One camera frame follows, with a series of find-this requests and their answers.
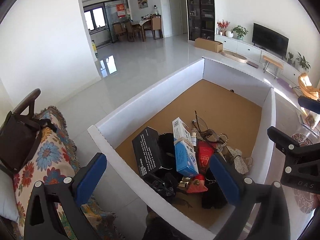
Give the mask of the rhinestone bow hair clip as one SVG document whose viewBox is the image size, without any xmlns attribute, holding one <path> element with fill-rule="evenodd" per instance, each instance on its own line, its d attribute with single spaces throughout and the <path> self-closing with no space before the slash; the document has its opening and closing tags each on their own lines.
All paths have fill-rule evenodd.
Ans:
<svg viewBox="0 0 320 240">
<path fill-rule="evenodd" d="M 243 157 L 242 151 L 239 149 L 233 149 L 231 146 L 227 146 L 229 153 L 230 163 L 234 165 L 234 168 L 239 174 L 247 174 L 253 166 L 252 157 Z"/>
</svg>

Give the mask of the white tv cabinet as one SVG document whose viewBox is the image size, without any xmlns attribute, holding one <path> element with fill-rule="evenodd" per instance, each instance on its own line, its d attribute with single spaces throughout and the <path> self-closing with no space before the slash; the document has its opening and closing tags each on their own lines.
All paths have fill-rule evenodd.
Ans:
<svg viewBox="0 0 320 240">
<path fill-rule="evenodd" d="M 298 82 L 300 72 L 296 70 L 296 68 L 263 49 L 247 44 L 246 42 L 237 40 L 235 38 L 230 38 L 227 36 L 221 36 L 217 34 L 215 34 L 215 41 L 223 43 L 224 49 L 245 56 L 249 58 L 249 61 L 254 61 L 255 63 L 264 64 L 265 60 L 263 59 L 263 56 L 269 57 L 283 66 L 283 70 L 279 71 L 280 75 L 282 75 L 283 77 L 285 77 L 293 83 Z"/>
</svg>

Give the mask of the black rectangular box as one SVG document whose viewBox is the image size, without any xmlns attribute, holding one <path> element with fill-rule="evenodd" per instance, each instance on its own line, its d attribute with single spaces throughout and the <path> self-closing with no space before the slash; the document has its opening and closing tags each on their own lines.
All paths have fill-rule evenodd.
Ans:
<svg viewBox="0 0 320 240">
<path fill-rule="evenodd" d="M 147 177 L 162 167 L 158 132 L 147 126 L 133 140 L 132 146 L 141 178 Z"/>
</svg>

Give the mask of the red foil packet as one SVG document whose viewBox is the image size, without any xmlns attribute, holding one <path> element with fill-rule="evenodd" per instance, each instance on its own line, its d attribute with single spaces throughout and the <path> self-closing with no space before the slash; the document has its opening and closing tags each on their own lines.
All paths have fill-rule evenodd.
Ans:
<svg viewBox="0 0 320 240">
<path fill-rule="evenodd" d="M 198 141 L 196 148 L 197 165 L 199 174 L 192 178 L 187 193 L 203 193 L 208 191 L 205 186 L 205 174 L 209 165 L 209 160 L 214 154 L 216 143 Z"/>
</svg>

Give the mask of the black flat television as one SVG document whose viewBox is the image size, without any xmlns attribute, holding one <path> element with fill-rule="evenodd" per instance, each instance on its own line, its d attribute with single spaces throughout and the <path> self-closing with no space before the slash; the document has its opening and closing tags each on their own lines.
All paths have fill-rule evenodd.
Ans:
<svg viewBox="0 0 320 240">
<path fill-rule="evenodd" d="M 252 43 L 280 57 L 285 57 L 289 39 L 272 29 L 253 23 Z"/>
</svg>

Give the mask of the green potted plant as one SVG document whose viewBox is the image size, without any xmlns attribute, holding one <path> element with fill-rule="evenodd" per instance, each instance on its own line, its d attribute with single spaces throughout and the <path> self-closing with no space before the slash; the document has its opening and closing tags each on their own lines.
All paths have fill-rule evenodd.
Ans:
<svg viewBox="0 0 320 240">
<path fill-rule="evenodd" d="M 231 31 L 233 33 L 236 33 L 236 38 L 238 40 L 243 40 L 244 37 L 248 34 L 248 30 L 241 25 L 237 25 L 236 27 L 232 28 Z"/>
</svg>

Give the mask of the red flower vase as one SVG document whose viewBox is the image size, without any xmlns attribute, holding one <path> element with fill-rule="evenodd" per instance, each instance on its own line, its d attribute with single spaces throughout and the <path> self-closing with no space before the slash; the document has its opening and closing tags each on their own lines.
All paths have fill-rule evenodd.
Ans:
<svg viewBox="0 0 320 240">
<path fill-rule="evenodd" d="M 225 21 L 225 20 L 217 21 L 217 27 L 219 29 L 221 36 L 226 35 L 226 31 L 227 31 L 227 28 L 229 27 L 229 25 L 230 25 L 229 21 Z"/>
</svg>

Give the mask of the wooden bench stool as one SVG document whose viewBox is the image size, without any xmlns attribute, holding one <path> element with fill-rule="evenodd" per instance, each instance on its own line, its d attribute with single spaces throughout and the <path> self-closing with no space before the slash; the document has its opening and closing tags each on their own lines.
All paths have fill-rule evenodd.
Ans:
<svg viewBox="0 0 320 240">
<path fill-rule="evenodd" d="M 283 65 L 266 55 L 263 55 L 263 60 L 265 61 L 263 72 L 268 72 L 277 79 L 278 74 L 284 69 Z M 269 66 L 273 66 L 273 71 L 268 70 Z"/>
</svg>

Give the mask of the black fuzzy hair clip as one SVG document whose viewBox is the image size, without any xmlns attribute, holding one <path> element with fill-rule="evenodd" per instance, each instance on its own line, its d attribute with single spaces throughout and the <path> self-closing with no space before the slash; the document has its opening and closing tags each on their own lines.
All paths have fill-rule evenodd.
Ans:
<svg viewBox="0 0 320 240">
<path fill-rule="evenodd" d="M 208 168 L 205 174 L 204 185 L 208 189 L 202 195 L 202 208 L 204 209 L 221 209 L 227 204 L 227 200 L 220 189 L 217 180 L 212 174 L 211 170 Z"/>
</svg>

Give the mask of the dining table with chairs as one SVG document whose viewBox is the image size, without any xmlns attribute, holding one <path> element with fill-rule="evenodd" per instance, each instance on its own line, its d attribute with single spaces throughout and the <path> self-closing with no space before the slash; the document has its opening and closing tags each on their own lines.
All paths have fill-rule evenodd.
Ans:
<svg viewBox="0 0 320 240">
<path fill-rule="evenodd" d="M 152 33 L 152 38 L 154 40 L 162 39 L 164 37 L 162 31 L 162 17 L 159 14 L 153 14 L 147 20 L 141 20 L 136 23 L 133 23 L 131 20 L 122 23 L 113 23 L 112 27 L 116 38 L 120 41 L 126 37 L 129 42 L 134 42 L 136 36 L 138 36 L 145 42 L 147 31 Z"/>
</svg>

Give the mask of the gold pearl hair claw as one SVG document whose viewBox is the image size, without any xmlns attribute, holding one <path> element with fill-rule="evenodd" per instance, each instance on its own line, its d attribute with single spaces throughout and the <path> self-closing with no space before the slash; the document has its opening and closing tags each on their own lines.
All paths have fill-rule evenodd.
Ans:
<svg viewBox="0 0 320 240">
<path fill-rule="evenodd" d="M 216 152 L 221 153 L 227 146 L 229 138 L 225 133 L 217 134 L 214 130 L 208 129 L 205 132 L 205 140 L 210 146 L 213 146 Z"/>
</svg>

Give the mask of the dark display cabinet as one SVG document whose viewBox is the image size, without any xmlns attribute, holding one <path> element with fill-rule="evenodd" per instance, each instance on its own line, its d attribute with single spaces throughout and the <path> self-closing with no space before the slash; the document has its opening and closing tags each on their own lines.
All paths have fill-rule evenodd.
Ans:
<svg viewBox="0 0 320 240">
<path fill-rule="evenodd" d="M 215 3 L 214 0 L 187 0 L 188 37 L 214 40 Z"/>
</svg>

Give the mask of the floral cushion chair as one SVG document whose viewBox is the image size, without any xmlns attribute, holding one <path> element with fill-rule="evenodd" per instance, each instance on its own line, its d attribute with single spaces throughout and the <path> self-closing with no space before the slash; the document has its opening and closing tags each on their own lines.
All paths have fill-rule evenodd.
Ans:
<svg viewBox="0 0 320 240">
<path fill-rule="evenodd" d="M 28 94 L 7 114 L 1 126 L 1 169 L 12 182 L 17 207 L 16 226 L 24 239 L 25 217 L 31 192 L 37 181 L 45 185 L 58 184 L 73 177 L 81 166 L 76 158 L 76 146 L 69 138 L 66 121 L 56 107 L 50 106 L 35 114 L 39 89 Z M 67 222 L 61 204 L 55 204 L 69 239 L 77 239 Z M 121 239 L 112 212 L 103 211 L 93 194 L 81 210 L 100 239 Z"/>
</svg>

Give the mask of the blue white ointment box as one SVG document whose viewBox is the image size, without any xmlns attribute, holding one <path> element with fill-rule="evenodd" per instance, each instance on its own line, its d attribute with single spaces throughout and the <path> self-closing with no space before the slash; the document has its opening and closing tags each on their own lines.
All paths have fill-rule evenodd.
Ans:
<svg viewBox="0 0 320 240">
<path fill-rule="evenodd" d="M 199 169 L 188 126 L 176 118 L 172 122 L 172 129 L 177 172 L 188 178 L 197 176 Z"/>
</svg>

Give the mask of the gold cosmetic tube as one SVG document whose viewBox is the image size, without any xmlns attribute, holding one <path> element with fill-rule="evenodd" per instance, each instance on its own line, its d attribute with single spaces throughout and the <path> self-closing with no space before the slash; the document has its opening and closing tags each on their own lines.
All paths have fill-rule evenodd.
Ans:
<svg viewBox="0 0 320 240">
<path fill-rule="evenodd" d="M 184 142 L 183 148 L 183 164 L 181 166 L 181 172 L 184 172 L 184 176 L 188 178 L 194 178 L 199 174 L 199 169 L 196 160 L 196 145 L 197 145 L 197 132 L 195 129 L 191 130 L 187 140 Z"/>
</svg>

